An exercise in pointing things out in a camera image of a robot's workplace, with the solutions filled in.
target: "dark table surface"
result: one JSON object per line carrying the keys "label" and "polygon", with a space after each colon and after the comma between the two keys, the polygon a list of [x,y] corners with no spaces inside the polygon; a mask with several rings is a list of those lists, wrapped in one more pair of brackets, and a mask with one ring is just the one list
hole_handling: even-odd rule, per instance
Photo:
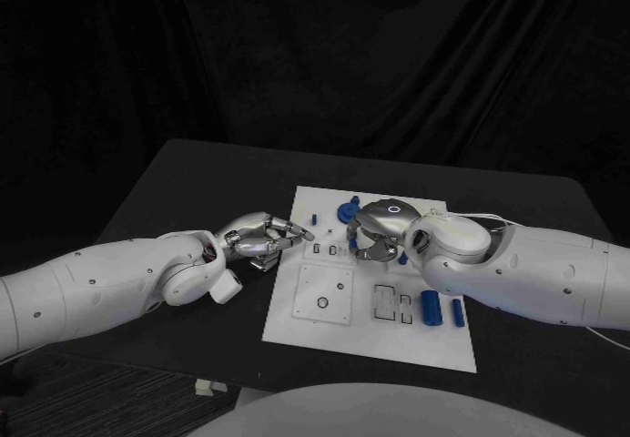
{"label": "dark table surface", "polygon": [[[216,231],[264,210],[288,219],[295,186],[444,200],[526,226],[611,241],[568,178],[442,168],[173,139],[96,244],[190,229]],[[275,270],[231,268],[245,288],[226,305],[206,295],[46,350],[176,371],[265,391],[334,382],[417,385],[493,401],[585,435],[627,435],[630,352],[585,329],[548,325],[466,300],[477,374],[261,341]],[[611,332],[630,344],[630,335]]]}

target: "white board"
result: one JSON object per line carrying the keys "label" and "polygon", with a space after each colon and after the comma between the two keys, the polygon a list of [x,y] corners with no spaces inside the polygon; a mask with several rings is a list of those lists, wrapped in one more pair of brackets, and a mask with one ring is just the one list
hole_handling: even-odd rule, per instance
{"label": "white board", "polygon": [[[402,266],[396,259],[389,263],[357,261],[349,254],[346,225],[337,219],[337,207],[353,196],[359,196],[362,206],[380,198],[396,198],[422,215],[431,208],[447,210],[447,204],[438,200],[297,188],[290,219],[314,233],[314,241],[282,253],[262,340],[476,372],[468,320],[464,316],[466,326],[455,327],[453,298],[440,295],[444,323],[427,326],[421,319],[419,293],[429,288],[411,263]],[[314,226],[313,214],[317,215]],[[372,243],[359,232],[359,247],[366,248]],[[388,307],[375,311],[376,304]],[[393,311],[393,320],[375,317],[376,313]]]}

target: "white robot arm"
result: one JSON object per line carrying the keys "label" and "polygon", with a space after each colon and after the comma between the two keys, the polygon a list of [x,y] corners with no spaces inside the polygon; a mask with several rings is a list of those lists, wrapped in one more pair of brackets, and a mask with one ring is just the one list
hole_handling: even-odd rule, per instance
{"label": "white robot arm", "polygon": [[209,292],[226,303],[242,289],[226,262],[252,257],[267,271],[282,249],[314,239],[264,212],[236,219],[216,235],[192,230],[101,244],[0,278],[0,360],[114,328],[161,301],[183,305]]}
{"label": "white robot arm", "polygon": [[[353,243],[359,228],[368,249]],[[395,259],[402,246],[441,293],[546,323],[630,330],[630,249],[553,229],[484,229],[450,212],[419,216],[395,199],[359,211],[347,239],[359,259]]]}

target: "blue object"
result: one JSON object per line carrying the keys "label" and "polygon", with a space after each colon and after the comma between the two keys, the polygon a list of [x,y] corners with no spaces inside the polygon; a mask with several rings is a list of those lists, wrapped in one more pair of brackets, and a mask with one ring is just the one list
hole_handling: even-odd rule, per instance
{"label": "blue object", "polygon": [[440,308],[440,295],[435,290],[424,290],[419,294],[422,301],[422,321],[427,326],[442,324],[442,309]]}
{"label": "blue object", "polygon": [[344,225],[350,222],[355,214],[360,211],[359,196],[353,196],[349,203],[344,203],[337,208],[337,219]]}
{"label": "blue object", "polygon": [[458,299],[453,300],[453,316],[455,317],[455,326],[463,328],[466,322],[463,321],[461,301]]}

